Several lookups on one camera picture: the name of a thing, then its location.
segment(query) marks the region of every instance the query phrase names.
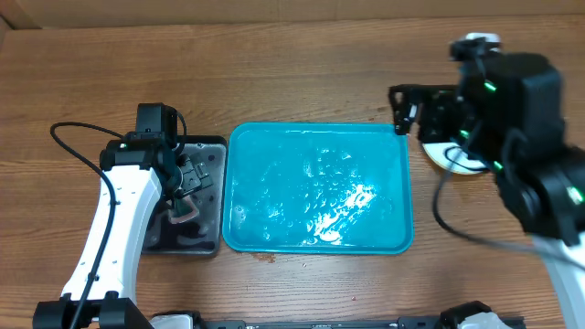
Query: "wooden table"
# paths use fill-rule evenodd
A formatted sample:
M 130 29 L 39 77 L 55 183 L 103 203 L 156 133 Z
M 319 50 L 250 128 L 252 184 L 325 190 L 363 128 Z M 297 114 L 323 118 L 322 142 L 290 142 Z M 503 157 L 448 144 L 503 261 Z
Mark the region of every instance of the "wooden table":
M 193 134 L 229 138 L 240 123 L 390 122 L 387 88 L 454 83 L 448 42 L 499 33 L 505 49 L 548 56 L 564 73 L 569 140 L 585 146 L 585 16 L 523 16 L 9 32 L 0 52 L 0 326 L 28 328 L 76 266 L 98 195 L 97 176 L 60 149 L 59 121 L 133 129 L 139 102 L 162 101 Z M 108 136 L 60 134 L 97 161 Z M 441 231 L 437 182 L 411 138 L 416 238 L 396 257 L 274 255 L 221 245 L 213 259 L 144 256 L 145 314 L 194 309 L 206 319 L 389 319 L 481 300 L 530 327 L 563 327 L 538 258 L 487 249 Z M 442 211 L 454 226 L 528 242 L 490 175 L 458 177 Z

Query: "beige wall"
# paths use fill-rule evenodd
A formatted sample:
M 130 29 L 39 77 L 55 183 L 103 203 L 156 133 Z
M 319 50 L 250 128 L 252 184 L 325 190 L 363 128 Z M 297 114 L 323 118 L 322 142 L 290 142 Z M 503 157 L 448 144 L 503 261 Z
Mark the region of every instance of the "beige wall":
M 6 8 L 12 10 L 12 15 L 5 12 Z M 18 28 L 126 27 L 395 17 L 583 14 L 585 1 L 0 0 L 0 13 Z

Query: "wood grain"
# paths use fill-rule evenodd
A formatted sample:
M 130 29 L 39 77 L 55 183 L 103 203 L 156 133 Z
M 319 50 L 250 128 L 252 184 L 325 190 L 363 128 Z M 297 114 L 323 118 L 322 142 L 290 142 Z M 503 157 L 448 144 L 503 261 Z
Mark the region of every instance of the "wood grain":
M 564 73 L 568 137 L 585 147 L 585 16 L 522 16 L 239 26 L 15 31 L 0 52 L 0 327 L 27 328 L 38 301 L 69 279 L 90 228 L 98 178 L 48 128 L 81 121 L 133 128 L 139 102 L 163 101 L 192 134 L 229 138 L 243 122 L 390 122 L 387 88 L 453 83 L 450 40 L 500 33 L 507 50 L 543 53 Z M 97 160 L 108 137 L 63 129 Z M 470 245 L 434 223 L 439 172 L 409 141 L 416 237 L 396 257 L 275 255 L 222 244 L 217 257 L 144 256 L 146 314 L 207 319 L 388 319 L 481 300 L 532 328 L 563 327 L 539 259 Z M 458 177 L 441 205 L 454 226 L 527 242 L 490 176 Z

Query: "turquoise tray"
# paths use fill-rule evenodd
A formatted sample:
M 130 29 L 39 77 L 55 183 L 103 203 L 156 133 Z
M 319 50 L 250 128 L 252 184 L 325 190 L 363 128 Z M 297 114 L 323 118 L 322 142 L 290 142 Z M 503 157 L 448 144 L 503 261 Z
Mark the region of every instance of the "turquoise tray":
M 238 251 L 403 252 L 414 238 L 406 136 L 390 124 L 242 124 L 223 238 Z

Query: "green light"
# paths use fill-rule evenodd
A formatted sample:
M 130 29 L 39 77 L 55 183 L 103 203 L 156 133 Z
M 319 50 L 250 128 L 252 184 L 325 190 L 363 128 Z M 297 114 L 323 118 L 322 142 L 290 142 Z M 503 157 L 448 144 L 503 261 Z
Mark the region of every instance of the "green light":
M 497 88 L 494 86 L 494 84 L 490 81 L 484 82 L 484 86 L 487 90 L 489 90 L 491 92 L 495 92 L 497 90 Z
M 575 205 L 582 204 L 585 199 L 583 194 L 575 186 L 567 187 L 567 193 Z
M 497 169 L 497 171 L 500 171 L 500 170 L 504 169 L 504 166 L 503 166 L 503 165 L 501 165 L 501 164 L 500 164 L 499 162 L 497 162 L 497 161 L 494 161 L 494 167 L 495 167 L 495 169 Z

